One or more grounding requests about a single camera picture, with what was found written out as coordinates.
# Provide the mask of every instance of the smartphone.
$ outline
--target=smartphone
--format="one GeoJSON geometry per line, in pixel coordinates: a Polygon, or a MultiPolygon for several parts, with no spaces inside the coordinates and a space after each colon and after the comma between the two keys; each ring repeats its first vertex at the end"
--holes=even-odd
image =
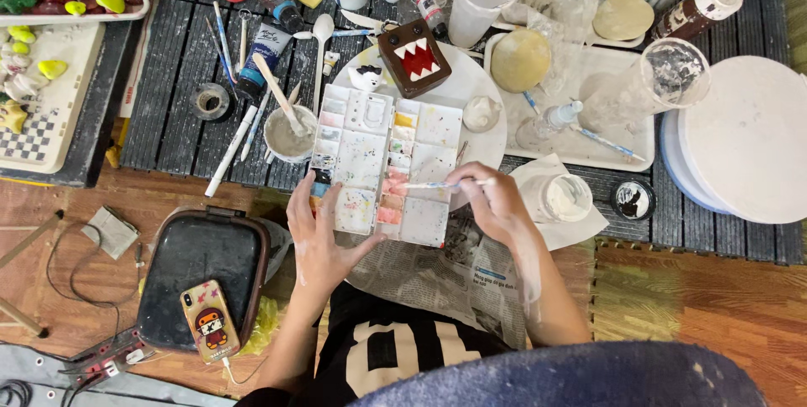
{"type": "Polygon", "coordinates": [[[241,349],[238,333],[217,280],[211,279],[184,291],[179,301],[205,364],[238,353],[241,349]]]}

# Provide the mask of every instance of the hand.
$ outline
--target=hand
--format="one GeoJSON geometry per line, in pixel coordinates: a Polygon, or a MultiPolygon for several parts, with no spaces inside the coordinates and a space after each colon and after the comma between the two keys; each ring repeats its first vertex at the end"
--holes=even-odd
{"type": "Polygon", "coordinates": [[[535,228],[518,193],[516,181],[510,175],[472,162],[455,169],[446,182],[459,183],[468,196],[476,224],[490,238],[512,247],[514,233],[535,228]],[[475,180],[489,180],[491,184],[480,186],[475,180]]]}
{"type": "Polygon", "coordinates": [[[351,249],[337,246],[333,238],[333,225],[336,219],[336,204],[342,185],[331,186],[322,197],[316,211],[311,213],[308,197],[314,183],[314,172],[297,185],[291,194],[286,214],[289,230],[295,242],[297,263],[297,283],[295,292],[304,294],[309,302],[324,307],[333,289],[342,282],[356,264],[387,235],[376,233],[351,249]]]}

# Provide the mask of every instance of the duct tape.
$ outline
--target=duct tape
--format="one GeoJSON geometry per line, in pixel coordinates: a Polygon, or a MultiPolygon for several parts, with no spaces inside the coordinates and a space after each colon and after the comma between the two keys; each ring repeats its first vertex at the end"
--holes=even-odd
{"type": "Polygon", "coordinates": [[[196,87],[190,95],[190,110],[202,120],[222,119],[230,108],[230,95],[212,82],[196,87]]]}

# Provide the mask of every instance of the round white board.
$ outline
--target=round white board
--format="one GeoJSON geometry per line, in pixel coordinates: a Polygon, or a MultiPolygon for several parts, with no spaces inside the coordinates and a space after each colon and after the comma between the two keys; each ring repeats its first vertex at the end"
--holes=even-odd
{"type": "MultiPolygon", "coordinates": [[[[496,88],[496,84],[493,83],[493,80],[482,67],[454,46],[443,42],[439,42],[438,44],[440,45],[440,51],[443,53],[443,56],[449,62],[449,65],[451,65],[451,76],[436,89],[429,90],[429,92],[413,99],[423,103],[457,107],[460,109],[465,107],[465,104],[468,103],[471,98],[480,95],[489,96],[498,103],[502,103],[499,89],[496,88]]],[[[390,76],[390,73],[387,71],[384,62],[378,54],[378,46],[371,46],[359,52],[357,56],[342,67],[342,70],[339,71],[333,84],[343,87],[352,87],[350,78],[348,77],[348,67],[359,67],[368,64],[381,67],[384,71],[384,77],[388,82],[387,85],[378,87],[376,92],[389,95],[393,98],[400,98],[401,94],[398,92],[398,88],[392,81],[392,76],[390,76]]],[[[499,123],[497,123],[493,129],[484,133],[472,133],[468,131],[465,125],[462,125],[462,133],[459,136],[459,148],[462,148],[462,144],[464,144],[465,141],[468,141],[468,146],[465,149],[465,154],[462,156],[462,164],[479,161],[482,164],[491,166],[493,169],[499,169],[499,165],[504,157],[504,147],[507,144],[507,115],[502,111],[499,115],[499,123]]],[[[456,210],[467,203],[468,200],[462,193],[453,195],[451,198],[451,210],[456,210]]]]}
{"type": "Polygon", "coordinates": [[[764,224],[807,216],[807,80],[750,55],[712,66],[703,102],[680,113],[690,169],[727,211],[764,224]]]}

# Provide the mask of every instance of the watercolor palette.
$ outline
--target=watercolor palette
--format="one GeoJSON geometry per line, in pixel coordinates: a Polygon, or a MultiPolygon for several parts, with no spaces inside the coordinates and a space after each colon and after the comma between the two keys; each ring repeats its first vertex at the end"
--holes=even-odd
{"type": "Polygon", "coordinates": [[[462,109],[326,85],[311,168],[311,205],[342,182],[336,229],[440,247],[448,190],[408,190],[441,182],[454,168],[462,109]]]}

